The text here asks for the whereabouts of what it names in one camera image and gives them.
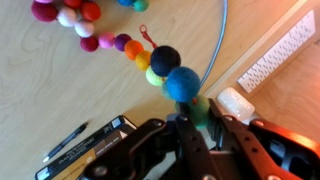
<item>blue felt ball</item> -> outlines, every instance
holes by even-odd
[[[200,90],[200,78],[192,69],[177,67],[166,80],[170,97],[177,102],[189,102]]]
[[[160,77],[167,77],[173,68],[179,67],[181,58],[170,46],[157,47],[151,54],[150,65],[153,72]]]
[[[118,0],[118,3],[121,4],[121,6],[132,6],[135,1],[136,0]]]

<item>felt ball garland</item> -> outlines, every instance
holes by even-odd
[[[143,12],[149,7],[147,0],[118,0],[122,6],[132,6],[137,12]],[[34,0],[31,5],[32,14],[36,19],[42,22],[51,22],[58,20],[62,26],[74,27],[76,33],[80,36],[80,47],[87,51],[93,52],[96,50],[98,42],[102,48],[111,48],[114,44],[120,51],[125,51],[127,41],[132,40],[130,36],[121,34],[114,39],[114,35],[110,32],[104,32],[94,36],[95,28],[93,21],[96,21],[101,16],[99,5],[91,0],[63,0],[63,4],[59,10],[54,5],[54,0]],[[132,59],[135,56],[137,49],[132,49],[136,45],[129,46],[126,51],[127,56]]]
[[[103,32],[94,36],[92,22],[101,16],[98,4],[89,0],[63,0],[64,6],[58,10],[53,1],[33,1],[31,11],[35,18],[42,22],[58,20],[62,26],[74,27],[80,36],[80,47],[87,52],[93,52],[99,46],[104,49],[114,46],[124,52],[129,60],[135,61],[139,70],[145,71],[146,79],[151,85],[161,87],[164,97],[187,103],[191,109],[191,117],[195,119],[194,124],[197,127],[205,126],[209,107],[205,97],[197,96],[201,86],[200,78],[192,69],[180,66],[181,58],[177,50],[170,46],[158,47],[149,37],[144,25],[140,27],[140,32],[154,47],[153,52],[145,50],[139,41],[133,40],[128,34],[115,36],[111,32]],[[137,12],[143,12],[149,6],[147,0],[118,2],[122,6],[132,6]]]

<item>pink felt ball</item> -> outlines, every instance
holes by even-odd
[[[43,4],[48,4],[48,3],[52,3],[53,0],[35,0],[37,1],[38,3],[43,3]]]
[[[31,11],[35,18],[42,22],[51,22],[56,19],[58,11],[52,3],[43,4],[33,1]]]
[[[97,38],[95,38],[94,36],[90,36],[88,38],[82,37],[80,39],[80,46],[87,52],[93,52],[98,49],[99,43]]]
[[[80,37],[90,37],[94,33],[94,26],[91,21],[80,20],[74,25],[74,28]]]
[[[105,32],[99,36],[99,44],[104,49],[112,48],[114,45],[114,35],[110,32]]]

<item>felt ball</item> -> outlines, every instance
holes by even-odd
[[[97,38],[90,36],[87,38],[80,38],[80,46],[83,50],[87,52],[93,52],[98,49],[99,43]]]
[[[138,53],[143,51],[143,46],[139,41],[130,40],[124,46],[124,52],[130,60],[135,60]]]
[[[93,1],[84,2],[81,6],[80,12],[84,19],[90,21],[95,21],[101,16],[100,7]]]
[[[118,3],[121,5],[121,6],[131,6],[133,5],[135,0],[118,0]]]
[[[149,7],[148,0],[136,0],[133,3],[133,9],[137,12],[143,12]]]
[[[152,68],[149,66],[146,71],[146,78],[148,82],[153,86],[161,86],[163,83],[162,77],[157,76],[153,71]]]
[[[208,98],[202,95],[197,95],[195,100],[196,103],[190,101],[187,103],[187,105],[189,107],[189,117],[191,122],[197,129],[200,130],[206,128],[210,121],[210,103]]]
[[[136,56],[137,67],[142,71],[146,71],[150,65],[150,57],[151,57],[151,52],[149,51],[141,51],[139,54],[137,54]]]
[[[156,75],[166,77],[170,71],[179,67],[181,58],[175,49],[170,46],[157,47],[151,54],[151,67]]]
[[[42,22],[51,22],[57,18],[58,10],[52,3],[39,3],[33,1],[31,11],[35,18]]]
[[[82,0],[63,0],[64,4],[73,8],[78,9],[81,7]]]
[[[92,22],[87,20],[80,20],[75,25],[74,28],[80,37],[90,37],[94,33],[94,26]]]
[[[114,40],[114,45],[119,51],[124,51],[124,46],[128,41],[132,40],[132,38],[128,34],[119,34]]]
[[[172,97],[170,96],[170,94],[169,94],[169,92],[168,92],[168,87],[167,87],[166,82],[164,82],[164,83],[162,84],[161,94],[162,94],[162,96],[165,97],[166,99],[172,100]]]
[[[168,75],[167,88],[170,96],[178,102],[189,102],[200,90],[200,78],[187,67],[177,67]]]
[[[60,9],[57,19],[62,26],[72,27],[77,22],[77,14],[74,9],[64,6]]]
[[[39,3],[43,3],[43,4],[48,4],[48,3],[52,3],[53,2],[53,0],[35,0],[35,1],[37,1]]]
[[[112,48],[114,45],[114,35],[111,32],[105,32],[99,36],[99,44],[104,49]]]

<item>black pen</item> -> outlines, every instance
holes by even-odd
[[[63,140],[58,146],[56,146],[52,151],[49,152],[47,157],[43,159],[43,162],[47,162],[54,155],[56,155],[61,149],[67,145],[70,141],[72,141],[75,137],[81,134],[87,127],[88,122],[82,124],[78,129],[76,129],[73,133],[71,133],[65,140]]]

